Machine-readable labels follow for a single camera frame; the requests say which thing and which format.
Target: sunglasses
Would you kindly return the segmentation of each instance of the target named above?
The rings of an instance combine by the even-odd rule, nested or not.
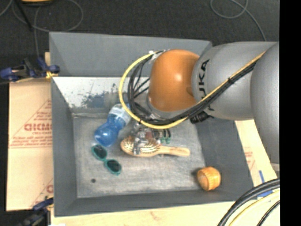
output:
[[[121,165],[115,159],[106,159],[107,150],[102,145],[95,145],[92,147],[93,155],[98,159],[104,162],[105,167],[115,175],[119,175],[121,173]]]

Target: cable bundle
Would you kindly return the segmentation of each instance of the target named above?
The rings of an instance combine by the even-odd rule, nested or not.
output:
[[[248,201],[250,201],[251,199],[260,196],[263,193],[266,193],[268,191],[271,190],[275,190],[275,189],[279,189],[280,188],[280,179],[274,179],[271,181],[268,181],[266,183],[260,184],[254,188],[252,188],[251,190],[249,190],[248,192],[246,192],[245,194],[243,194],[232,206],[231,208],[228,210],[228,212],[224,215],[224,217],[220,220],[218,226],[225,226],[227,221],[229,220],[229,218],[234,214],[234,212],[236,212],[238,209],[240,209],[240,207],[242,207],[245,203],[247,203]],[[254,203],[252,203],[251,205],[249,205],[247,208],[245,208],[242,212],[240,212],[235,218],[234,220],[232,220],[232,222],[229,224],[233,225],[233,223],[240,218],[247,210],[257,206],[259,203],[263,203],[265,201],[271,200],[272,198],[275,198],[276,196],[278,197],[279,194],[279,190],[275,191],[261,199],[258,199],[257,201],[255,201]],[[260,222],[257,224],[257,226],[261,226],[263,224],[263,222],[265,221],[265,219],[268,217],[268,215],[280,204],[280,200],[278,200],[261,218]]]
[[[151,54],[147,54],[139,59],[137,59],[135,62],[133,62],[124,72],[120,85],[119,85],[119,99],[121,104],[123,105],[124,109],[129,113],[129,115],[138,121],[139,123],[148,126],[150,128],[154,129],[167,129],[171,128],[173,126],[176,126],[180,124],[181,122],[191,119],[194,116],[200,114],[203,112],[213,101],[215,101],[227,88],[229,88],[233,83],[235,83],[237,80],[239,80],[241,77],[246,75],[247,73],[251,72],[254,67],[256,62],[261,58],[261,56],[264,54],[261,53],[254,59],[252,59],[250,62],[248,62],[245,66],[243,66],[241,69],[236,71],[234,74],[232,74],[229,78],[227,78],[222,84],[220,84],[218,87],[216,87],[213,91],[211,91],[209,94],[207,94],[201,101],[199,101],[195,106],[191,107],[190,109],[186,110],[185,112],[174,116],[169,119],[164,119],[164,118],[151,118],[152,112],[149,111],[148,109],[142,107],[140,104],[135,102],[135,98],[139,96],[141,93],[145,92],[148,88],[142,90],[139,92],[139,89],[149,80],[149,78],[144,81],[140,86],[137,87],[141,74],[142,74],[142,69],[144,65],[146,64],[147,61],[152,59],[154,55],[160,54],[163,51],[157,51],[153,52]],[[129,72],[134,69],[133,73],[130,76],[129,79],[129,84],[127,88],[127,98],[128,102],[130,104],[130,110],[126,106],[123,96],[122,96],[122,89],[123,89],[123,84],[125,81],[125,78],[129,74]]]

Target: sunglasses lens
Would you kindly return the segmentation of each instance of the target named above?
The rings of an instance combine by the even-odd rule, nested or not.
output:
[[[105,159],[107,156],[107,151],[100,145],[94,146],[92,150],[99,159]]]
[[[116,160],[108,160],[106,162],[107,167],[113,172],[113,173],[119,173],[121,171],[121,165]]]

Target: white cable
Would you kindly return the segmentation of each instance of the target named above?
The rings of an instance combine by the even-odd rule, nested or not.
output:
[[[84,11],[83,11],[82,7],[81,7],[76,1],[74,1],[74,0],[66,0],[66,1],[70,1],[70,2],[74,3],[74,4],[80,9],[80,12],[81,12],[81,17],[80,17],[79,22],[78,22],[75,26],[63,30],[63,31],[72,31],[72,30],[76,29],[76,28],[81,24],[81,22],[83,21],[83,18],[84,18]],[[39,56],[39,45],[38,45],[38,39],[37,39],[37,30],[43,31],[43,32],[50,32],[50,31],[51,31],[51,30],[44,29],[44,28],[41,28],[41,27],[38,27],[38,26],[37,26],[37,17],[38,17],[38,13],[39,13],[40,8],[41,8],[41,7],[38,7],[38,9],[37,9],[37,11],[36,11],[36,13],[35,13],[35,16],[34,16],[34,24],[33,24],[33,26],[32,26],[32,27],[34,28],[34,41],[35,41],[35,47],[36,47],[36,53],[37,53],[37,56]],[[12,6],[12,11],[13,11],[15,17],[16,17],[19,21],[21,21],[21,22],[24,23],[24,24],[27,24],[22,18],[20,18],[20,17],[16,14],[15,9],[14,9],[14,6]]]
[[[13,0],[10,0],[9,2],[8,2],[8,4],[7,4],[7,6],[6,6],[6,8],[5,9],[3,9],[3,11],[2,12],[0,12],[0,16],[2,16],[3,14],[5,14],[6,13],[6,11],[9,9],[9,7],[10,7],[10,5],[13,3]]]
[[[73,26],[73,27],[71,27],[71,28],[68,28],[68,29],[65,29],[65,30],[62,30],[62,31],[71,31],[71,30],[76,29],[76,28],[81,24],[81,22],[83,21],[83,18],[84,18],[84,11],[83,11],[82,7],[81,7],[76,1],[74,1],[74,0],[67,0],[67,1],[70,1],[70,2],[74,3],[74,4],[80,9],[80,12],[81,12],[81,18],[80,18],[79,22],[78,22],[75,26]],[[12,6],[12,10],[13,10],[14,15],[16,16],[16,18],[17,18],[19,21],[21,21],[21,22],[24,23],[24,24],[27,24],[23,19],[21,19],[21,18],[16,14],[15,9],[14,9],[14,6]],[[35,28],[35,29],[37,29],[37,30],[43,31],[43,32],[50,32],[50,31],[51,31],[51,30],[48,30],[48,29],[44,29],[44,28],[38,27],[38,26],[36,26],[36,25],[33,25],[32,27]]]
[[[258,29],[259,29],[259,31],[260,31],[260,33],[261,33],[261,35],[262,35],[264,41],[267,41],[267,39],[266,39],[266,37],[265,37],[265,35],[264,35],[264,32],[263,32],[263,30],[261,29],[259,23],[258,23],[257,20],[254,18],[254,16],[246,9],[247,6],[248,6],[249,0],[246,0],[246,4],[245,4],[244,6],[241,5],[239,2],[237,2],[237,1],[235,1],[235,0],[228,0],[228,1],[233,2],[234,4],[238,5],[239,7],[241,7],[241,8],[243,9],[239,14],[234,15],[234,16],[226,16],[226,15],[223,15],[223,14],[219,13],[219,12],[218,12],[216,9],[214,9],[214,7],[213,7],[213,2],[214,2],[214,1],[215,1],[215,0],[210,0],[210,8],[212,9],[212,11],[213,11],[216,15],[218,15],[218,16],[220,16],[220,17],[222,17],[222,18],[226,18],[226,19],[235,19],[235,18],[240,17],[241,15],[243,15],[243,14],[246,12],[246,13],[252,18],[252,20],[256,23],[256,25],[257,25],[257,27],[258,27]]]

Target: wooden hairbrush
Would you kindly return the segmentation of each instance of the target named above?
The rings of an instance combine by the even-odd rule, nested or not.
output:
[[[132,156],[137,157],[152,157],[158,154],[169,154],[174,156],[189,156],[190,150],[185,147],[163,146],[155,139],[149,139],[149,142],[140,148],[139,154],[134,154],[134,139],[132,137],[125,138],[121,143],[121,149]]]

